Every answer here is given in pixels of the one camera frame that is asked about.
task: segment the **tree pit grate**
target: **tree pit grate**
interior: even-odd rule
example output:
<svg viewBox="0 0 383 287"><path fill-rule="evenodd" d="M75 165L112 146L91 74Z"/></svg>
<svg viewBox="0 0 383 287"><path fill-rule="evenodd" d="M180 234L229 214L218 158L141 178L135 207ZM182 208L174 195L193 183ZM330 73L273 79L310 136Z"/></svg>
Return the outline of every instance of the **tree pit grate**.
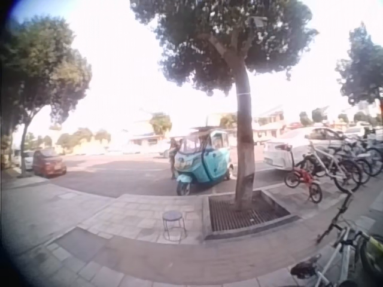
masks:
<svg viewBox="0 0 383 287"><path fill-rule="evenodd" d="M256 227L290 215L290 213L262 191L254 191L246 209L234 209L232 196L209 197L212 231L227 231Z"/></svg>

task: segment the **sidewalk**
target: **sidewalk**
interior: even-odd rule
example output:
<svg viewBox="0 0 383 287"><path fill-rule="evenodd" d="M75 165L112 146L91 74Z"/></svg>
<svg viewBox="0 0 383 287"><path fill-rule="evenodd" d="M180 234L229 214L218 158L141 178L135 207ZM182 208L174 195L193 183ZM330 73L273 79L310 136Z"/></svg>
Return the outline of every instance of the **sidewalk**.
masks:
<svg viewBox="0 0 383 287"><path fill-rule="evenodd" d="M381 222L378 219L383 215L380 184L379 180L371 179L368 188L355 194L346 213L348 219L367 230ZM326 192L330 194L322 205L310 207L312 203L302 195L304 190L283 189L282 185L270 187L265 191L290 204L287 208L295 208L302 219L252 236L203 241L200 232L203 196L125 195L108 200L43 183L3 193L6 194L3 206L12 204L4 213L9 224L3 230L16 223L17 232L11 234L12 239L15 234L25 237L28 228L35 224L32 222L38 223L35 224L38 230L45 230L41 238L36 231L33 244L25 244L30 248L39 246L16 260L39 286L304 286L307 282L296 281L288 268L317 252L324 254L320 262L323 264L326 254L330 254L327 244L335 233L315 245L318 233L328 226L343 198L330 189L328 186ZM21 201L27 194L31 197ZM41 196L43 200L30 204L32 198ZM375 199L371 217L366 214ZM26 211L19 214L25 206ZM186 219L189 233L180 244L166 244L169 242L162 237L160 218L164 210L170 209L182 211ZM65 224L57 228L63 220ZM64 225L67 232L61 236Z"/></svg>

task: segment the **red bicycle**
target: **red bicycle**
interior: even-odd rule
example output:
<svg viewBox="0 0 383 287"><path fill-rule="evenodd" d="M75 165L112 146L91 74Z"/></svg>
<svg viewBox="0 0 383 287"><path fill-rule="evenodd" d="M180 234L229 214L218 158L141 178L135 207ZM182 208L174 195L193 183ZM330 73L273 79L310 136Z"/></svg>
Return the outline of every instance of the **red bicycle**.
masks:
<svg viewBox="0 0 383 287"><path fill-rule="evenodd" d="M288 151L290 153L291 162L293 165L291 172L286 174L284 178L284 182L286 186L290 188L296 188L299 184L304 183L309 188L309 198L311 199L311 201L314 203L321 202L323 198L323 194L322 194L322 188L320 186L320 182L316 180L316 178L307 170L301 167L295 166L292 146L281 145L281 146L278 146L278 148L284 149L285 151Z"/></svg>

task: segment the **person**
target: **person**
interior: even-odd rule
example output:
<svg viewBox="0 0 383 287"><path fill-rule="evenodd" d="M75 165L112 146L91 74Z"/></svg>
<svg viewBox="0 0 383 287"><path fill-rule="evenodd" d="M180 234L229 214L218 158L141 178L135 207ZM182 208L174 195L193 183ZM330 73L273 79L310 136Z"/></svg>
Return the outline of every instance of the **person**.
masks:
<svg viewBox="0 0 383 287"><path fill-rule="evenodd" d="M174 168L174 163L175 163L175 155L177 152L180 150L180 145L177 144L177 141L172 138L170 140L170 149L169 149L169 161L170 161L170 170L172 172L172 179L175 179L175 168Z"/></svg>

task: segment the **sky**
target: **sky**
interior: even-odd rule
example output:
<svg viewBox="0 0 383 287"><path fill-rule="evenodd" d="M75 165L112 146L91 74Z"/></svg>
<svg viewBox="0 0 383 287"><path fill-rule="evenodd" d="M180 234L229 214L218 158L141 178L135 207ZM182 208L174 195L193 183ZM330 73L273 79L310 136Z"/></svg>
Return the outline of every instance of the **sky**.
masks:
<svg viewBox="0 0 383 287"><path fill-rule="evenodd" d="M284 105L285 118L299 120L299 113L319 106L347 107L336 79L336 61L347 57L348 33L364 21L376 44L383 45L382 0L304 0L313 13L309 26L319 35L310 52L293 68L291 81L285 73L249 73L253 115ZM120 130L142 118L140 108L163 111L171 116L175 129L205 124L206 116L216 112L235 112L235 87L224 97L213 97L167 82L157 62L161 48L151 28L139 24L127 0L24 0L12 14L19 20L34 15L62 16L67 19L79 49L92 64L93 78L87 96L63 124L63 132L79 127L93 131ZM46 135L50 108L34 118L29 131ZM19 129L17 138L21 137Z"/></svg>

